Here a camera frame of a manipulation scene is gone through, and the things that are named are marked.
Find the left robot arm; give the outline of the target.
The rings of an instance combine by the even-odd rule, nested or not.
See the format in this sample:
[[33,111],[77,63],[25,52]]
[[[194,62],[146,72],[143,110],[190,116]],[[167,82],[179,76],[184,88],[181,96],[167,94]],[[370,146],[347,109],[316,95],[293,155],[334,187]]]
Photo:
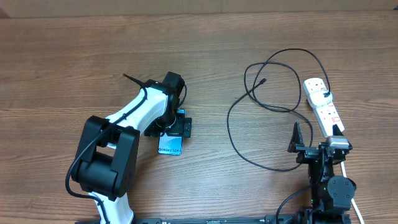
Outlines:
[[161,81],[131,81],[138,95],[105,118],[89,117],[76,156],[67,171],[65,188],[77,198],[94,200],[98,223],[135,223],[127,193],[134,179],[140,136],[159,140],[159,154],[179,156],[191,136],[192,119],[181,107],[187,86],[181,75],[168,72]]

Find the blue Samsung Galaxy smartphone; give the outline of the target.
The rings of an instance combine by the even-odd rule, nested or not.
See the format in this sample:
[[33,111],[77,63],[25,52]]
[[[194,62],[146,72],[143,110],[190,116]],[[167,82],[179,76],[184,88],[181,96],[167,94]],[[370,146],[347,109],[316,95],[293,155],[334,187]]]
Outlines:
[[[180,124],[180,119],[185,116],[184,109],[178,109],[176,114],[175,123],[171,128],[177,128]],[[171,131],[169,130],[168,133],[163,132],[159,136],[159,146],[158,146],[158,153],[162,155],[168,156],[180,156],[182,153],[182,146],[183,146],[183,137],[181,136],[172,136]]]

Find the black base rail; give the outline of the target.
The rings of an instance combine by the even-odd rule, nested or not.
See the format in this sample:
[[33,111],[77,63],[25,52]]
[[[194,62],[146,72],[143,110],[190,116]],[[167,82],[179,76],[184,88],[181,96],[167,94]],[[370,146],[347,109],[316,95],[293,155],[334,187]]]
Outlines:
[[[90,220],[75,222],[76,224],[100,224],[99,220]],[[174,219],[174,220],[162,220],[160,218],[134,218],[131,223],[135,224],[275,224],[275,215],[266,215],[265,217],[257,218],[214,218],[214,219],[204,219],[204,218],[189,218],[189,219]],[[279,215],[279,223],[291,224],[299,223],[294,215]],[[343,221],[332,221],[331,219],[326,221],[315,220],[314,223],[351,223],[349,215],[345,215],[345,220]]]

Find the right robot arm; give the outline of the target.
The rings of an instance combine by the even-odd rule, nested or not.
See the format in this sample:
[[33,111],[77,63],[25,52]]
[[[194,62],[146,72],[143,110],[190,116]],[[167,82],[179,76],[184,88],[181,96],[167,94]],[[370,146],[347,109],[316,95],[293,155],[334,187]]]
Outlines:
[[300,208],[291,223],[351,222],[345,212],[351,208],[356,184],[347,177],[335,175],[333,166],[345,161],[352,148],[337,125],[333,126],[333,134],[325,142],[320,142],[317,147],[307,147],[299,124],[294,124],[287,151],[297,154],[296,163],[308,165],[312,205]]

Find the white power strip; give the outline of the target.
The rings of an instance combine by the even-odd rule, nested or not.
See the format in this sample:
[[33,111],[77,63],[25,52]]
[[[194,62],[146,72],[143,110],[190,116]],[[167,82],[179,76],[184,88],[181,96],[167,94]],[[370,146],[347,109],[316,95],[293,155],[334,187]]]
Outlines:
[[[327,90],[326,86],[321,78],[309,78],[304,81],[303,89],[308,97],[312,92],[319,90]],[[333,104],[333,101],[329,104],[319,107],[312,108],[315,117],[320,125],[321,131],[325,138],[333,135],[333,125],[337,124],[341,132],[345,130],[342,120]]]

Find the white charger plug adapter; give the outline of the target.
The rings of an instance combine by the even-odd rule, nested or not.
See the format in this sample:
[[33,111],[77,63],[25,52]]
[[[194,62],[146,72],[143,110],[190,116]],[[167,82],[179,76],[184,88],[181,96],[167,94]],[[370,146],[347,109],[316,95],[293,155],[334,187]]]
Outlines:
[[333,95],[328,90],[312,92],[308,97],[308,102],[312,108],[325,106],[333,101]]

